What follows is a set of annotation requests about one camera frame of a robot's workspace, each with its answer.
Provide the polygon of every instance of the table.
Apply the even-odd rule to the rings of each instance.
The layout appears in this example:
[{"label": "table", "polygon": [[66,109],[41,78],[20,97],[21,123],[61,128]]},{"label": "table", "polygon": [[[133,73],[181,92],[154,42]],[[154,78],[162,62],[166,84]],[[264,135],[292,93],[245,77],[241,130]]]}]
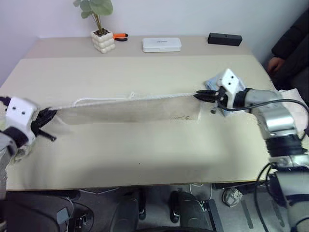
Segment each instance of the table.
[{"label": "table", "polygon": [[[205,37],[186,36],[180,37],[179,53],[146,54],[142,38],[116,42],[105,55],[89,38],[40,39],[0,88],[1,95],[47,107],[132,91],[192,92],[226,68],[248,87],[274,89],[244,43],[213,45]],[[255,180],[269,155],[254,116],[213,115],[211,107],[203,104],[200,121],[68,126],[55,118],[43,129],[57,140],[38,137],[32,153],[7,168],[7,189]],[[309,147],[308,138],[304,144]]]}]

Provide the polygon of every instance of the floor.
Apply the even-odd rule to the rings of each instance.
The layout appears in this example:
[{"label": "floor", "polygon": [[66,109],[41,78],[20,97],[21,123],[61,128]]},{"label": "floor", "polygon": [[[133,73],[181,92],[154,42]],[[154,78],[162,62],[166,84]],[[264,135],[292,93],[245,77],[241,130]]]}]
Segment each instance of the floor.
[{"label": "floor", "polygon": [[[89,221],[88,227],[84,231],[92,232],[108,232],[113,213],[117,203],[121,197],[134,187],[119,188],[115,191],[106,192],[104,194],[95,195],[81,192],[79,199],[74,202],[75,212],[78,210],[87,210],[89,207],[94,212],[94,223]],[[182,189],[189,192],[189,185],[170,185],[170,186],[150,186],[147,189],[147,217],[144,221],[140,221],[139,228],[149,228],[155,226],[175,226],[169,219],[169,208],[167,205],[169,195],[173,190]],[[191,185],[192,193],[199,200],[207,200],[210,196],[210,185],[195,187]],[[96,189],[96,192],[105,191],[105,189]],[[229,208],[221,201],[222,190],[213,190],[212,199],[215,199],[221,222],[225,232],[262,232],[263,227],[259,221],[256,209],[253,203],[253,195],[247,194],[233,208]],[[289,232],[290,228],[287,222],[286,210],[278,206],[275,211],[276,204],[266,192],[260,191],[258,199],[262,210],[262,215],[266,221],[269,231],[272,232]],[[43,196],[34,193],[9,192],[7,195],[7,221],[8,229],[15,231],[45,231],[56,232],[55,224],[56,213],[60,209],[66,207],[71,212],[72,205],[69,201],[54,197]],[[244,213],[244,205],[247,206],[249,215],[247,218]],[[60,226],[60,231],[66,231],[66,225]]]}]

